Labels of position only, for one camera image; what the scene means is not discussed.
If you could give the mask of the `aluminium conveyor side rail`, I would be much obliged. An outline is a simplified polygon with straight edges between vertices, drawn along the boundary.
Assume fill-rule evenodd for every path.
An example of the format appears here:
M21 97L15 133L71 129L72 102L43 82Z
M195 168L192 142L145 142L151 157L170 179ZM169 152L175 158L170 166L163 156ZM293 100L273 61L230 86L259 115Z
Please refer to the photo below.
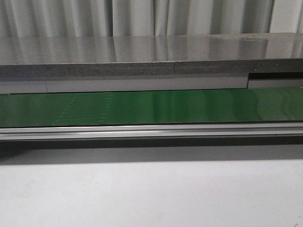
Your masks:
M301 135L302 122L2 128L1 141L194 136Z

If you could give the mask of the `green conveyor belt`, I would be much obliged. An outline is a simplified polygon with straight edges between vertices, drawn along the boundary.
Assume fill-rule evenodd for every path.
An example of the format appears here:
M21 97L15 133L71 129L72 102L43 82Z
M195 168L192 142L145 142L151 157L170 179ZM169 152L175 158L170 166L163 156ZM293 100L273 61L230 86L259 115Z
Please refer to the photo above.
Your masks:
M301 88L11 94L0 125L43 127L303 119Z

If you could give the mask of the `white pleated curtain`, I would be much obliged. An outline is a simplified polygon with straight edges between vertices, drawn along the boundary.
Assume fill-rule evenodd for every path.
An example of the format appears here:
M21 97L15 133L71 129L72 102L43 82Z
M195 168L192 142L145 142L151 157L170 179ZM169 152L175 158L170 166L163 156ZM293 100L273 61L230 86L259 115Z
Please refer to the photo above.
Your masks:
M1 37L301 33L300 0L3 0Z

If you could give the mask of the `grey stone countertop slab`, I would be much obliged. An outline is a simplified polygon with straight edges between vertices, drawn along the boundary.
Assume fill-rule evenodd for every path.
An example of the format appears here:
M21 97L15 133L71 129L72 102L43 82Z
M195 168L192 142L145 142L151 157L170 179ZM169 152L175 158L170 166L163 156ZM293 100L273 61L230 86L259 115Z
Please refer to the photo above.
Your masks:
M295 33L0 40L0 77L151 76L303 70Z

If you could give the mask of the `grey panel under countertop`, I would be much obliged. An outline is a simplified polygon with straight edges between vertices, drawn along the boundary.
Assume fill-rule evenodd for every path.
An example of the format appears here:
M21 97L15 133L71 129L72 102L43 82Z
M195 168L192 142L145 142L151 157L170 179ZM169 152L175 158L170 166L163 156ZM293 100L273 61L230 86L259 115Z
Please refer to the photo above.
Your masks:
M302 72L1 79L1 94L302 87Z

